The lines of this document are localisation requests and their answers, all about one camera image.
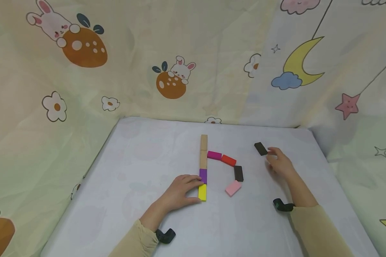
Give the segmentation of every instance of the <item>rabbit ear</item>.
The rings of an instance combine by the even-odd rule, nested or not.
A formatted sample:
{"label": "rabbit ear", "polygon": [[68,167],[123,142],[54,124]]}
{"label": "rabbit ear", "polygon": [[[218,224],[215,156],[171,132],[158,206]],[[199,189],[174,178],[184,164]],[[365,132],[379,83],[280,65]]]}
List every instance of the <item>rabbit ear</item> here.
{"label": "rabbit ear", "polygon": [[45,0],[36,0],[36,3],[38,5],[38,7],[40,8],[40,10],[44,13],[44,14],[49,14],[49,13],[52,13],[53,12],[53,9],[52,7],[49,5],[49,3],[47,3]]}
{"label": "rabbit ear", "polygon": [[181,56],[176,56],[177,64],[184,65],[184,58]]}
{"label": "rabbit ear", "polygon": [[38,27],[41,27],[41,24],[43,23],[43,21],[41,20],[41,16],[33,12],[28,13],[26,19],[30,25],[36,25]]}
{"label": "rabbit ear", "polygon": [[195,67],[196,67],[196,64],[195,64],[194,62],[191,62],[191,63],[189,63],[189,64],[187,65],[187,68],[188,68],[189,70],[193,70]]}

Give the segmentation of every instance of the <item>yellow moon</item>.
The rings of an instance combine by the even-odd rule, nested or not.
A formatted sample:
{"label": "yellow moon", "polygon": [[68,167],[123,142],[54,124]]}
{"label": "yellow moon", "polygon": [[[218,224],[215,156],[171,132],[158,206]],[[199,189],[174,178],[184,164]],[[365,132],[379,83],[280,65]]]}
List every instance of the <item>yellow moon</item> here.
{"label": "yellow moon", "polygon": [[323,37],[318,37],[298,46],[298,48],[296,48],[295,51],[290,54],[283,66],[283,72],[292,72],[293,74],[299,76],[299,78],[302,80],[301,86],[315,82],[324,74],[323,72],[320,74],[311,75],[306,73],[306,71],[303,69],[303,62],[307,54],[317,43],[319,43],[322,38]]}

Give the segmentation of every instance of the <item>beige sleeve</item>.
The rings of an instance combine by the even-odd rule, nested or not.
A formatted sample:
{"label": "beige sleeve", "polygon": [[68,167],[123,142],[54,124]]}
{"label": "beige sleeve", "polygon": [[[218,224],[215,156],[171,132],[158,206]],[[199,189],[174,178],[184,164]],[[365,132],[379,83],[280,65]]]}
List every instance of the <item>beige sleeve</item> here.
{"label": "beige sleeve", "polygon": [[294,207],[290,216],[310,257],[353,257],[322,206]]}
{"label": "beige sleeve", "polygon": [[136,220],[109,257],[150,257],[158,243],[156,234]]}

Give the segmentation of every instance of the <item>pink block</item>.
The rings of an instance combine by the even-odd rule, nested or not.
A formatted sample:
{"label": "pink block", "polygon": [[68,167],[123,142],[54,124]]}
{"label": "pink block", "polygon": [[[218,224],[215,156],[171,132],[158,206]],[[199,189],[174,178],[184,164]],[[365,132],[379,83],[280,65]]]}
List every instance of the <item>pink block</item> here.
{"label": "pink block", "polygon": [[213,159],[213,160],[221,160],[221,153],[219,152],[212,152],[212,151],[208,151],[207,152],[207,158],[209,159]]}
{"label": "pink block", "polygon": [[242,184],[240,184],[237,180],[233,181],[230,185],[228,185],[225,189],[226,193],[232,197],[234,193],[237,192],[242,187]]}

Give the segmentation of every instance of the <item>fabric backdrop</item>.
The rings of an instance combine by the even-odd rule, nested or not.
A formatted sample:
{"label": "fabric backdrop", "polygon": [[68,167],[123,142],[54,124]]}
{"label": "fabric backdrop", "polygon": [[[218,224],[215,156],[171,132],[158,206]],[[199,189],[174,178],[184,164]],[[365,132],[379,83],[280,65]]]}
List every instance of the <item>fabric backdrop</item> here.
{"label": "fabric backdrop", "polygon": [[0,256],[123,116],[311,127],[386,256],[386,0],[0,0]]}

